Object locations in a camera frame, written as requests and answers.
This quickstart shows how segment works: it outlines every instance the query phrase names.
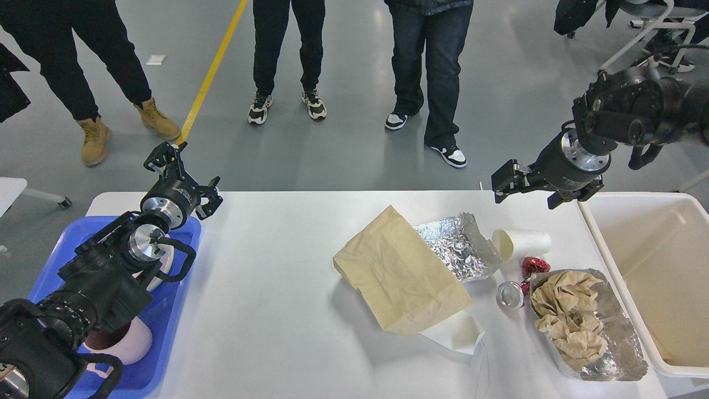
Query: yellow floor line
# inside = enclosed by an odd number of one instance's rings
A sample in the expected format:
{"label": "yellow floor line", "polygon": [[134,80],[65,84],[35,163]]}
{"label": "yellow floor line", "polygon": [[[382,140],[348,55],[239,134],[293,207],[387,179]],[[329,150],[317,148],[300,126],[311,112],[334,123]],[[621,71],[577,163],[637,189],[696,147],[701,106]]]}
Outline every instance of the yellow floor line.
{"label": "yellow floor line", "polygon": [[214,75],[216,75],[217,70],[219,69],[219,64],[221,64],[221,60],[224,57],[226,49],[227,47],[229,47],[229,42],[231,41],[231,37],[234,34],[236,25],[239,24],[241,14],[244,12],[244,8],[246,7],[247,1],[248,0],[241,0],[239,8],[236,10],[236,13],[234,13],[234,18],[232,18],[231,23],[229,24],[229,29],[227,29],[226,33],[224,34],[224,39],[222,39],[222,43],[219,45],[219,50],[217,50],[217,54],[214,56],[214,60],[212,60],[212,66],[209,67],[207,76],[204,77],[202,86],[199,88],[199,93],[197,93],[197,98],[195,98],[194,103],[192,103],[192,108],[189,110],[187,120],[185,120],[184,125],[182,125],[182,134],[177,138],[175,144],[179,145],[183,141],[187,140],[189,131],[192,130],[194,120],[197,118],[199,109],[202,107],[202,102],[204,102],[204,97],[206,97],[207,92],[209,91],[209,87],[212,85],[212,80],[214,79]]}

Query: brown liquid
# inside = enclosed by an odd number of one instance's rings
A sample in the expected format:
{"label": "brown liquid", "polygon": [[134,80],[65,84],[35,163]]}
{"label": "brown liquid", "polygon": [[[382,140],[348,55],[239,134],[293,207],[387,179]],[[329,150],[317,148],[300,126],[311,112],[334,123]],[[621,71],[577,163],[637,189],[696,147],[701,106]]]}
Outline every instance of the brown liquid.
{"label": "brown liquid", "polygon": [[110,348],[125,337],[129,328],[130,322],[114,332],[108,332],[105,329],[94,331],[86,338],[84,345],[97,351]]}

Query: black jacket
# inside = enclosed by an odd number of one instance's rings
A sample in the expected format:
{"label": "black jacket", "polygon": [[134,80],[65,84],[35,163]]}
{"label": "black jacket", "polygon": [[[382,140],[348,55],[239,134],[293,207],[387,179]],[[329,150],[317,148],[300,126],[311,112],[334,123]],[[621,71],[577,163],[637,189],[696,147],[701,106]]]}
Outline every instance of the black jacket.
{"label": "black jacket", "polygon": [[[623,0],[607,0],[605,3],[606,28],[615,17]],[[586,25],[596,12],[598,0],[559,0],[554,31],[566,35]]]}
{"label": "black jacket", "polygon": [[472,5],[473,0],[384,0],[384,3],[429,16],[455,7]]}
{"label": "black jacket", "polygon": [[15,71],[29,71],[29,69],[0,43],[0,122],[4,122],[30,104],[30,100],[10,76],[10,72]]}

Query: red candy wrapper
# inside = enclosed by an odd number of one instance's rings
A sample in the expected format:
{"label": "red candy wrapper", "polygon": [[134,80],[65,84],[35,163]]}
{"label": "red candy wrapper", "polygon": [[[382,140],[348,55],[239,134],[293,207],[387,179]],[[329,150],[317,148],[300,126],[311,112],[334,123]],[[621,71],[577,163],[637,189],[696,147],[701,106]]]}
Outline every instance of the red candy wrapper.
{"label": "red candy wrapper", "polygon": [[522,288],[522,295],[525,297],[529,295],[530,293],[530,278],[526,278],[523,282],[520,283],[520,287]]}
{"label": "red candy wrapper", "polygon": [[522,293],[527,296],[530,293],[530,279],[534,273],[546,273],[551,270],[552,267],[546,261],[539,258],[525,258],[522,262],[522,275],[525,277],[524,281],[520,283],[522,287]]}
{"label": "red candy wrapper", "polygon": [[546,261],[539,258],[525,258],[522,262],[522,275],[528,280],[533,273],[546,273],[552,267]]}

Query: crumpled brown paper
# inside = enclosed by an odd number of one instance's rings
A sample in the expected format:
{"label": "crumpled brown paper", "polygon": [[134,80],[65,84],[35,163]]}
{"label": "crumpled brown paper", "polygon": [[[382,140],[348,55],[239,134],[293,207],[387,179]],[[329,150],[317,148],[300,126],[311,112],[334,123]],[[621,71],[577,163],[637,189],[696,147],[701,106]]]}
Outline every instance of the crumpled brown paper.
{"label": "crumpled brown paper", "polygon": [[390,205],[333,258],[382,329],[417,334],[472,303],[463,285]]}
{"label": "crumpled brown paper", "polygon": [[575,371],[602,357],[608,342],[601,336],[603,323],[596,319],[596,297],[591,289],[602,283],[591,274],[567,270],[549,277],[531,295],[531,303],[542,316],[535,327],[547,333],[562,351],[562,359]]}

